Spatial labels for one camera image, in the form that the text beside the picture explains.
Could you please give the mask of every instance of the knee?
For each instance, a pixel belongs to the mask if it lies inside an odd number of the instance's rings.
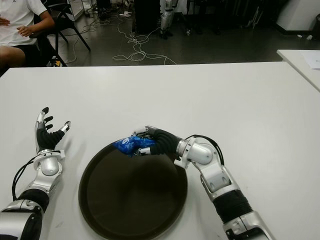
[[[0,49],[0,62],[4,65],[7,64],[11,58],[11,53],[6,48]]]

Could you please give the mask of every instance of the person's hand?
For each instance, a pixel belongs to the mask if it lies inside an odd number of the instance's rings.
[[[33,32],[31,30],[30,27],[27,26],[20,26],[16,28],[18,30],[18,33],[22,36],[22,37],[28,37],[30,36]]]
[[[0,17],[0,26],[8,26],[9,24],[10,24],[10,21],[8,19]]]

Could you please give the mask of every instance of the robotic arm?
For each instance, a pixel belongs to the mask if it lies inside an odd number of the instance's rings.
[[[49,108],[44,108],[35,123],[35,145],[37,156],[27,162],[16,174],[12,184],[13,202],[0,211],[0,240],[38,240],[41,234],[42,218],[55,192],[63,171],[61,161],[65,159],[63,150],[55,150],[56,145],[70,129],[71,122],[52,133],[53,127],[44,119]],[[16,184],[29,164],[36,170],[35,179],[16,197]]]
[[[153,138],[156,142],[153,146],[138,149],[137,155],[176,153],[179,160],[174,161],[175,165],[187,169],[192,163],[199,170],[201,183],[223,222],[223,230],[229,240],[275,240],[224,166],[223,155],[216,142],[201,135],[181,139],[152,126],[137,129],[132,135]],[[203,143],[199,138],[207,139],[211,144]]]

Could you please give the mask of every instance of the blue plastic bag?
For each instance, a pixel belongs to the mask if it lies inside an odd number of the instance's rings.
[[[115,141],[112,145],[115,146],[123,154],[132,156],[136,150],[148,148],[155,144],[156,141],[150,138],[129,136],[119,141]]]

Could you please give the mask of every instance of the robot finger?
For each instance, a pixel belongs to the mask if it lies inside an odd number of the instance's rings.
[[[49,124],[48,126],[45,127],[45,130],[47,131],[47,130],[51,129],[52,127],[53,127],[53,125]]]
[[[43,122],[44,122],[44,124],[46,124],[46,123],[50,122],[52,119],[54,119],[54,117],[53,116],[49,116],[46,119],[44,119]]]
[[[49,108],[45,107],[42,109],[42,111],[39,113],[36,122],[35,122],[35,132],[37,132],[38,129],[45,129],[46,123],[45,123],[45,115],[49,112]]]
[[[151,155],[150,147],[139,148],[136,154],[138,156]]]
[[[66,132],[69,131],[70,127],[71,127],[71,121],[67,121],[67,122],[63,125],[63,127],[60,128],[60,131],[66,133]]]
[[[133,131],[132,136],[153,136],[158,128],[154,126],[144,126]]]

